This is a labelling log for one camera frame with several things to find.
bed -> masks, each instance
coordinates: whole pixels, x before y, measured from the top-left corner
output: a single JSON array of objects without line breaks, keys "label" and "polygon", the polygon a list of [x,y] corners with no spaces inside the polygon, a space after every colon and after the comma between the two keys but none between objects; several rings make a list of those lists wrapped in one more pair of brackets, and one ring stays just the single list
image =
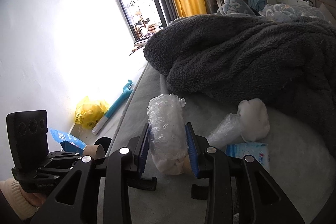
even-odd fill
[{"label": "bed", "polygon": [[301,16],[321,18],[336,27],[336,1],[313,0],[313,6],[288,5],[284,3],[267,4],[260,15],[270,21],[290,22]]},{"label": "bed", "polygon": [[[141,133],[148,119],[149,100],[168,92],[164,77],[148,64],[126,104],[108,154]],[[186,99],[185,122],[191,122],[195,133],[205,137],[228,113],[236,113],[237,110],[235,105],[221,104],[201,94],[178,96]],[[269,146],[270,174],[305,223],[310,223],[333,192],[335,160],[321,137],[309,126],[272,108],[268,108],[268,115],[271,129],[263,142]],[[194,183],[207,185],[207,180],[197,180],[186,174],[160,174],[149,155],[143,177],[153,176],[157,177],[155,192],[129,188],[133,223],[204,223],[206,200],[191,199],[190,189]]]}]

tissue package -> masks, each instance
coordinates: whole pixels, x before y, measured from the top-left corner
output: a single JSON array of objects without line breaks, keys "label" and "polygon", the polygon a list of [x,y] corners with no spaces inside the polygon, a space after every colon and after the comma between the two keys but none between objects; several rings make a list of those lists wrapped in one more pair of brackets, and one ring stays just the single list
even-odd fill
[{"label": "tissue package", "polygon": [[50,133],[54,140],[61,144],[65,152],[80,153],[82,155],[86,144],[81,140],[69,133],[58,131],[56,129],[51,129]]},{"label": "tissue package", "polygon": [[225,154],[240,159],[246,155],[251,155],[269,172],[269,154],[265,143],[229,144],[226,146]]}]

floor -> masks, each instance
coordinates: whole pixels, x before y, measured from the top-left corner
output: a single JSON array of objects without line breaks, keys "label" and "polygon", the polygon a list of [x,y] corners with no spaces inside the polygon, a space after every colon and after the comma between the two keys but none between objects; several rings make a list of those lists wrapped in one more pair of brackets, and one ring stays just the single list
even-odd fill
[{"label": "floor", "polygon": [[[147,64],[147,61],[143,56],[143,47],[134,52],[133,54],[131,54],[127,62],[129,64],[132,64],[132,66],[126,66],[124,72],[125,79],[123,80],[123,82],[119,80],[119,82],[116,83],[116,86],[118,87],[120,86],[120,89],[113,91],[114,92],[113,96],[115,97],[115,99],[117,99],[119,95],[122,93],[122,87],[127,83],[127,79],[131,79],[133,81],[132,87],[134,87],[137,84],[137,81],[139,80]],[[70,130],[70,133],[75,137],[78,137],[86,144],[94,144],[97,139],[104,136],[113,138],[126,102],[127,101],[125,100],[124,103],[107,121],[107,123],[103,126],[103,128],[97,135],[93,135],[90,130],[83,129],[80,125],[77,124],[73,125],[73,128]]]}]

